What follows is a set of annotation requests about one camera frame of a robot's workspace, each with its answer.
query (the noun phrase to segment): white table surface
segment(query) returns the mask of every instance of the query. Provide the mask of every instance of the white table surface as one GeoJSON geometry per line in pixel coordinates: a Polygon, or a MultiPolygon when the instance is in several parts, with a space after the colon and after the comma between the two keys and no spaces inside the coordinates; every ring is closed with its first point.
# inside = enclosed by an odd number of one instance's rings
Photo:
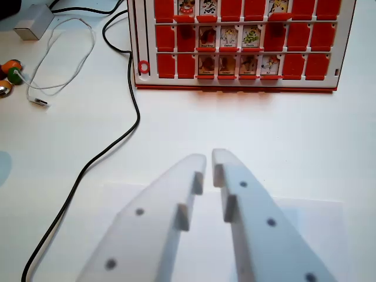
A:
{"type": "MultiPolygon", "coordinates": [[[[56,7],[110,10],[116,1],[62,2],[56,7]]],[[[22,9],[29,5],[23,1],[22,9]]],[[[108,183],[147,184],[188,154],[205,154],[210,163],[211,150],[223,147],[235,153],[273,196],[343,202],[355,281],[374,281],[375,12],[376,2],[357,1],[340,84],[332,95],[138,90],[138,130],[90,170],[79,186],[86,197],[75,204],[110,205],[100,202],[108,183]]],[[[77,78],[49,99],[53,105],[46,110],[29,103],[25,85],[0,100],[0,151],[12,158],[10,175],[0,186],[0,281],[21,279],[27,259],[81,168],[136,118],[127,88],[127,59],[108,48],[101,36],[108,18],[82,15],[97,33],[96,46],[77,78]]],[[[18,16],[0,22],[0,63],[19,59],[24,73],[30,74],[45,51],[47,36],[39,42],[21,41],[11,30],[18,16]]],[[[69,17],[56,17],[47,32],[69,17]]],[[[82,24],[67,23],[61,30],[67,32],[36,76],[40,86],[66,80],[90,47],[82,24]]],[[[115,25],[108,37],[116,46],[130,48],[127,21],[115,25]]],[[[204,186],[213,188],[210,166],[204,186]]],[[[84,211],[77,214],[85,216],[84,211]]],[[[37,272],[34,282],[45,281],[38,278],[37,272]]]]}

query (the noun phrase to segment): character card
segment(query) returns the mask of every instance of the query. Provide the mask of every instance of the character card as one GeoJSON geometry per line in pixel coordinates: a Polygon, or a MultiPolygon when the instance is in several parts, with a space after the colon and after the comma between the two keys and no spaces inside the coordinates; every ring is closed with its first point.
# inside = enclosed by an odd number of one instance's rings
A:
{"type": "Polygon", "coordinates": [[[269,0],[269,15],[272,13],[287,13],[288,0],[269,0]]]}
{"type": "Polygon", "coordinates": [[[194,15],[195,0],[178,0],[177,14],[178,15],[194,15]]]}
{"type": "Polygon", "coordinates": [[[216,30],[212,26],[201,26],[199,29],[199,47],[216,47],[216,30]]]}
{"type": "Polygon", "coordinates": [[[214,55],[199,55],[199,75],[214,75],[214,55]]]}
{"type": "Polygon", "coordinates": [[[280,60],[277,55],[264,55],[261,65],[262,75],[278,75],[280,60]]]}
{"type": "Polygon", "coordinates": [[[256,75],[257,59],[255,55],[243,55],[240,57],[239,75],[256,75]]]}
{"type": "Polygon", "coordinates": [[[236,47],[237,46],[237,29],[235,26],[222,26],[220,47],[236,47]]]}
{"type": "Polygon", "coordinates": [[[200,15],[216,16],[217,10],[217,0],[200,0],[200,15]]]}
{"type": "Polygon", "coordinates": [[[244,48],[260,47],[261,30],[257,25],[246,25],[243,28],[243,40],[241,46],[244,48]]]}
{"type": "Polygon", "coordinates": [[[235,74],[236,59],[235,55],[220,55],[219,56],[219,75],[234,75],[235,74]]]}

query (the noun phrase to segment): black cable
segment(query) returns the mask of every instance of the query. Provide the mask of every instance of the black cable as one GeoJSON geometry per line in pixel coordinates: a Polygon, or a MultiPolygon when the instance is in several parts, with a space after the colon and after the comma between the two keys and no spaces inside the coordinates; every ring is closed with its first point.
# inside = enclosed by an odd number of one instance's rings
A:
{"type": "Polygon", "coordinates": [[[109,26],[109,24],[111,24],[118,16],[121,16],[125,13],[128,13],[128,10],[125,10],[125,11],[122,11],[118,14],[116,14],[112,19],[110,19],[108,22],[106,22],[106,24],[104,25],[103,29],[102,29],[102,36],[103,36],[103,39],[105,40],[105,42],[107,43],[107,45],[115,50],[116,52],[119,52],[119,53],[123,53],[123,54],[131,54],[132,52],[129,51],[129,50],[120,50],[119,48],[113,46],[108,40],[107,40],[107,37],[106,37],[106,30],[107,30],[107,27],[109,26]]]}
{"type": "Polygon", "coordinates": [[[84,8],[84,7],[69,7],[69,8],[63,8],[63,9],[57,9],[57,10],[52,10],[52,8],[59,2],[60,0],[54,0],[51,5],[49,6],[49,9],[51,10],[52,13],[57,14],[57,13],[62,13],[62,12],[67,12],[67,11],[87,11],[87,12],[93,12],[97,14],[102,14],[102,15],[112,15],[116,9],[120,6],[120,4],[124,0],[118,0],[116,3],[115,7],[111,11],[101,11],[101,10],[96,10],[96,9],[91,9],[91,8],[84,8]]]}
{"type": "Polygon", "coordinates": [[[62,208],[60,209],[58,215],[55,217],[55,219],[53,220],[52,224],[50,225],[50,227],[48,228],[48,230],[46,231],[46,233],[44,234],[44,236],[42,237],[41,241],[39,242],[39,244],[37,245],[37,247],[35,248],[34,252],[32,253],[32,255],[30,256],[28,262],[26,263],[26,266],[23,270],[23,273],[22,273],[22,277],[21,277],[21,282],[26,282],[26,278],[27,278],[27,275],[28,275],[28,272],[29,272],[29,269],[30,269],[30,266],[32,264],[32,262],[34,261],[36,255],[39,253],[39,251],[41,250],[41,248],[43,247],[44,243],[46,242],[47,238],[49,237],[49,235],[51,234],[52,230],[56,227],[57,223],[59,222],[59,220],[62,218],[62,216],[64,216],[67,208],[69,207],[72,199],[73,199],[73,196],[77,190],[77,187],[78,185],[80,184],[81,180],[83,179],[86,171],[88,170],[89,167],[91,167],[91,165],[96,162],[99,158],[101,158],[104,154],[106,154],[108,151],[110,151],[114,146],[116,146],[119,142],[121,142],[125,137],[129,136],[139,125],[140,123],[140,119],[141,119],[141,116],[140,116],[140,111],[139,111],[139,107],[137,105],[137,102],[136,102],[136,98],[135,98],[135,94],[133,93],[133,88],[132,88],[132,82],[131,82],[131,73],[132,73],[132,51],[129,51],[129,50],[126,50],[126,51],[123,51],[123,50],[120,50],[116,47],[114,47],[111,43],[108,42],[107,38],[106,38],[106,30],[107,30],[107,27],[108,25],[113,22],[118,16],[120,15],[123,15],[127,12],[127,10],[123,11],[123,12],[120,12],[118,14],[116,14],[112,19],[110,19],[103,27],[102,29],[102,35],[103,35],[103,38],[104,40],[106,41],[106,43],[114,50],[120,52],[120,53],[127,53],[129,54],[129,60],[128,60],[128,87],[129,87],[129,92],[130,92],[130,97],[132,98],[132,102],[133,102],[133,105],[135,107],[135,111],[136,111],[136,114],[137,114],[137,119],[136,119],[136,122],[132,125],[132,127],[126,132],[124,133],[123,135],[121,135],[121,137],[119,137],[117,140],[115,140],[114,142],[112,142],[107,148],[105,148],[103,151],[101,151],[98,155],[96,155],[94,158],[92,158],[84,167],[83,169],[81,170],[81,172],[79,173],[77,179],[76,179],[76,182],[75,184],[73,185],[73,188],[72,190],[70,191],[68,197],[66,198],[62,208]]]}

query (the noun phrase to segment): cable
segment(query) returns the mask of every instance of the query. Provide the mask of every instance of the cable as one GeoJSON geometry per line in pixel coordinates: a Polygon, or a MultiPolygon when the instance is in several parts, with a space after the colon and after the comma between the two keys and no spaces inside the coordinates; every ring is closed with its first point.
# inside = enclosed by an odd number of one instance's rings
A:
{"type": "MultiPolygon", "coordinates": [[[[118,16],[124,14],[125,11],[123,12],[120,12],[118,13],[117,15],[115,15],[109,22],[111,23],[114,19],[116,19],[118,16]]],[[[103,34],[103,38],[105,39],[106,43],[113,49],[115,48],[112,44],[110,44],[106,38],[106,35],[105,35],[105,32],[106,32],[106,29],[107,29],[107,26],[108,24],[104,25],[103,27],[103,30],[102,30],[102,34],[103,34]]],[[[135,121],[135,123],[132,125],[132,127],[126,132],[124,133],[123,135],[121,135],[121,137],[119,137],[117,140],[115,140],[114,142],[112,142],[107,148],[105,148],[103,151],[101,151],[98,155],[96,155],[94,158],[92,158],[84,167],[83,169],[81,170],[81,172],[79,173],[77,179],[76,179],[76,182],[75,184],[73,185],[72,187],[72,190],[70,191],[68,197],[66,198],[62,208],[59,210],[59,213],[58,215],[55,217],[55,219],[53,220],[52,224],[50,225],[50,227],[47,229],[46,233],[43,235],[42,239],[40,240],[39,244],[37,245],[37,247],[35,248],[34,252],[32,253],[32,255],[30,256],[28,262],[26,263],[25,265],[25,268],[22,272],[22,277],[21,277],[21,282],[26,282],[26,278],[27,278],[27,275],[28,275],[28,272],[29,272],[29,269],[30,269],[30,266],[31,264],[33,263],[36,255],[39,253],[39,251],[41,250],[41,248],[43,247],[44,243],[46,242],[47,238],[49,237],[49,235],[51,234],[52,230],[56,227],[57,223],[59,222],[59,220],[62,218],[62,216],[65,214],[67,208],[69,207],[72,199],[73,199],[73,196],[75,195],[75,192],[81,182],[81,180],[83,179],[86,171],[88,170],[89,167],[91,167],[91,165],[93,165],[94,162],[96,162],[99,158],[101,158],[104,154],[106,154],[108,151],[110,151],[114,146],[116,146],[119,142],[121,142],[125,137],[129,136],[139,125],[140,123],[140,120],[141,120],[141,116],[140,116],[140,111],[139,111],[139,108],[138,108],[138,105],[137,105],[137,102],[136,102],[136,98],[135,98],[135,94],[133,93],[133,88],[132,88],[132,82],[131,82],[131,73],[132,73],[132,51],[121,51],[121,53],[128,53],[129,54],[129,60],[128,60],[128,73],[127,73],[127,77],[128,77],[128,87],[129,87],[129,92],[130,92],[130,97],[132,98],[132,102],[133,102],[133,105],[135,107],[135,111],[136,111],[136,114],[137,114],[137,119],[135,121]]]]}
{"type": "Polygon", "coordinates": [[[37,64],[36,68],[34,69],[34,72],[33,74],[31,75],[31,80],[30,82],[27,82],[26,79],[22,76],[22,74],[18,71],[18,70],[15,70],[14,73],[17,74],[23,82],[25,82],[28,87],[26,89],[26,97],[28,98],[28,100],[30,100],[31,102],[34,102],[35,98],[30,98],[29,97],[29,88],[34,88],[34,89],[39,89],[39,90],[42,90],[42,89],[52,89],[52,88],[57,88],[57,87],[61,87],[63,86],[62,88],[60,88],[58,91],[56,91],[55,93],[53,94],[47,94],[45,93],[45,95],[48,95],[48,96],[53,96],[53,95],[56,95],[57,93],[59,93],[59,91],[61,91],[65,86],[67,86],[68,84],[70,84],[74,78],[79,74],[79,72],[81,71],[82,67],[83,67],[83,64],[86,62],[87,58],[90,56],[90,54],[92,53],[93,49],[94,49],[94,46],[95,46],[95,38],[94,38],[94,31],[92,29],[92,27],[87,23],[85,22],[83,19],[80,19],[80,18],[71,18],[71,19],[66,19],[65,21],[62,21],[61,23],[59,23],[58,25],[56,25],[54,27],[54,29],[52,30],[52,33],[48,39],[48,42],[47,42],[47,50],[46,50],[46,53],[44,54],[44,56],[42,57],[41,61],[37,64]],[[81,22],[83,22],[89,29],[90,31],[90,35],[91,35],[91,38],[92,38],[92,46],[90,47],[89,51],[87,52],[87,54],[81,59],[81,61],[79,62],[75,72],[73,73],[73,75],[68,79],[68,81],[64,82],[64,83],[61,83],[61,84],[58,84],[58,85],[52,85],[52,86],[46,86],[46,87],[36,87],[36,86],[32,86],[32,82],[35,78],[35,75],[36,75],[36,72],[38,71],[39,67],[41,66],[42,62],[44,61],[44,59],[47,57],[50,49],[52,48],[53,44],[58,40],[59,36],[52,42],[52,44],[50,44],[50,41],[53,37],[53,33],[55,31],[55,29],[61,25],[61,24],[64,24],[65,22],[68,22],[68,21],[71,21],[73,19],[77,19],[81,22]]]}
{"type": "Polygon", "coordinates": [[[102,15],[112,15],[124,0],[118,0],[118,2],[116,3],[115,7],[111,11],[101,11],[101,10],[84,8],[84,7],[70,7],[70,8],[63,8],[63,9],[52,10],[52,8],[59,1],[60,0],[54,0],[51,3],[51,5],[49,6],[51,12],[54,13],[54,14],[62,13],[62,12],[67,12],[67,11],[87,11],[87,12],[93,12],[93,13],[102,14],[102,15]]]}
{"type": "Polygon", "coordinates": [[[113,46],[108,40],[107,40],[107,37],[106,37],[106,30],[107,30],[107,27],[118,17],[118,16],[121,16],[123,14],[126,14],[128,13],[128,10],[124,10],[118,14],[116,14],[112,19],[110,19],[108,22],[106,22],[106,24],[104,25],[103,29],[102,29],[102,36],[103,36],[103,39],[105,40],[105,42],[107,43],[107,45],[115,50],[116,52],[119,52],[119,53],[122,53],[122,54],[131,54],[132,52],[129,51],[129,50],[120,50],[119,48],[113,46]]]}

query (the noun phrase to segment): guess who game board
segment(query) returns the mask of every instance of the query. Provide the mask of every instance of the guess who game board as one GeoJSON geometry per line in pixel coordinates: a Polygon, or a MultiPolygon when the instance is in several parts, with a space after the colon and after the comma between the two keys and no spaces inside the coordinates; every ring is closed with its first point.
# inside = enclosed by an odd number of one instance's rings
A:
{"type": "Polygon", "coordinates": [[[355,0],[128,0],[138,88],[336,90],[355,0]]]}

